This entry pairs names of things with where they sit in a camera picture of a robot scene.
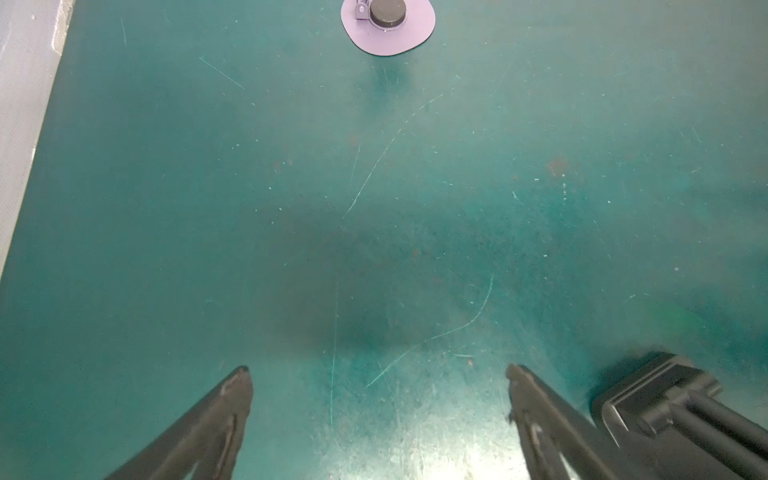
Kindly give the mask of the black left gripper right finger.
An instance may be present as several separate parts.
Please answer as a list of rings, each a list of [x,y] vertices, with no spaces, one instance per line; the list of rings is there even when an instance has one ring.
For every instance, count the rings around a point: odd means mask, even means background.
[[[507,367],[510,421],[532,479],[628,479],[630,466],[598,430],[523,365]]]

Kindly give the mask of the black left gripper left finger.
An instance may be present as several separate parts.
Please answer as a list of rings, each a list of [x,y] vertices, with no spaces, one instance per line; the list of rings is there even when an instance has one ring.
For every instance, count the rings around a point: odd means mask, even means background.
[[[230,479],[253,399],[239,366],[110,479]]]

